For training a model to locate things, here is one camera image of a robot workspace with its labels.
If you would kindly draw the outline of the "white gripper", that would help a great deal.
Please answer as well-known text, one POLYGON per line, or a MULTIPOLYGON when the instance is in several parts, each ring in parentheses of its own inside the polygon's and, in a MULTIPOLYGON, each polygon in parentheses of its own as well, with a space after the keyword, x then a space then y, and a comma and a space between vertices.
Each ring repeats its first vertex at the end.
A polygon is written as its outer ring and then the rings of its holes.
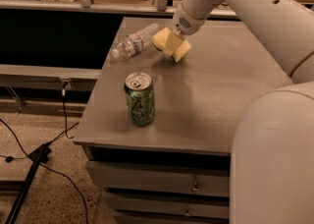
MULTIPOLYGON (((181 2, 173 15, 173 29, 183 35, 193 35, 204 25, 206 18, 207 10, 203 7, 181 2)), ((183 37, 170 32, 163 53, 172 56, 183 44, 183 41, 183 37)))

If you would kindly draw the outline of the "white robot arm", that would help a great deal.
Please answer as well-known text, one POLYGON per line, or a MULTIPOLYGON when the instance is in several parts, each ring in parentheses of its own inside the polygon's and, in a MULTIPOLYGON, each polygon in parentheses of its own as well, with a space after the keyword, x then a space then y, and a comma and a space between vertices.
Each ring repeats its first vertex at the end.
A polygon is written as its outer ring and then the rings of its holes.
POLYGON ((276 87, 243 113, 232 146, 231 224, 314 224, 313 13, 293 0, 182 0, 174 32, 196 33, 226 1, 267 51, 245 54, 276 87))

